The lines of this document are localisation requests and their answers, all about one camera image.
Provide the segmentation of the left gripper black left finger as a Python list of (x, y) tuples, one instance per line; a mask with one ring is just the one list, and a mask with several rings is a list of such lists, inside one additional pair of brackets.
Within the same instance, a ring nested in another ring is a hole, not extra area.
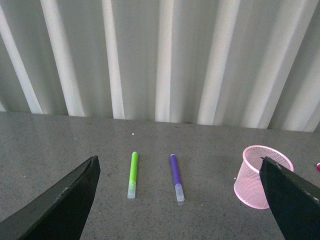
[(92, 156), (0, 223), (2, 240), (79, 240), (100, 177)]

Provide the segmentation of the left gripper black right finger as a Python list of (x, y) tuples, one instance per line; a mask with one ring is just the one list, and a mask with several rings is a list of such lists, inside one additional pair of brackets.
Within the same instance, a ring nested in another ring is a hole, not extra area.
[(286, 240), (320, 238), (320, 188), (270, 157), (262, 159), (260, 179)]

